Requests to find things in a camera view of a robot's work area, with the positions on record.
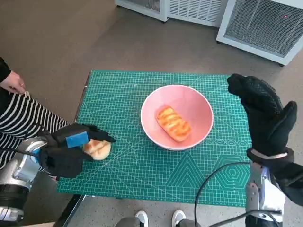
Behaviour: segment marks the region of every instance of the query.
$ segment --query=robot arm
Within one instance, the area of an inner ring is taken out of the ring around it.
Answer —
[[[272,211],[282,226],[285,195],[303,205],[303,166],[294,163],[294,153],[286,147],[296,122],[297,104],[291,101],[283,108],[275,90],[256,77],[233,74],[227,81],[229,92],[240,98],[247,113],[252,142],[252,148],[247,150],[252,163],[246,187],[246,210]],[[262,213],[248,216],[246,224],[276,226]]]
[[[95,126],[72,124],[53,134],[24,140],[0,174],[0,226],[16,226],[23,219],[23,206],[38,170],[42,166],[52,175],[74,178],[82,171],[83,160],[91,160],[81,146],[90,139],[116,140]]]

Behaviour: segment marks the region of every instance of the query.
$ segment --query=round bun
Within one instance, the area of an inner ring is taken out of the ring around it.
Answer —
[[[94,160],[103,160],[109,156],[110,142],[91,139],[90,142],[83,145],[83,151]]]

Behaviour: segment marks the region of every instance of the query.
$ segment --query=vent grille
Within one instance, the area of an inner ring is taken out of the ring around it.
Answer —
[[[125,0],[160,13],[160,0]]]
[[[216,22],[222,0],[170,0],[169,13],[193,19]]]
[[[225,36],[285,57],[303,35],[303,9],[270,0],[237,0]]]

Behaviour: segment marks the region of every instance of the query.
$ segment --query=pink bowl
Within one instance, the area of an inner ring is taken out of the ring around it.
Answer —
[[[155,113],[164,105],[170,105],[188,121],[192,131],[183,142],[176,142],[161,128]],[[214,123],[212,107],[198,91],[184,85],[167,85],[153,91],[141,108],[141,124],[146,135],[157,145],[168,150],[185,150],[202,142]]]

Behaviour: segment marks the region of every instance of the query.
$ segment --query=white appliance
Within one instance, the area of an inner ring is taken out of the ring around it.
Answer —
[[[227,0],[169,0],[168,17],[219,27]]]
[[[115,4],[163,22],[168,20],[168,0],[115,0]]]
[[[303,48],[303,0],[229,0],[216,40],[287,65]]]
[[[219,27],[227,0],[115,0],[115,3],[163,22],[174,18]]]

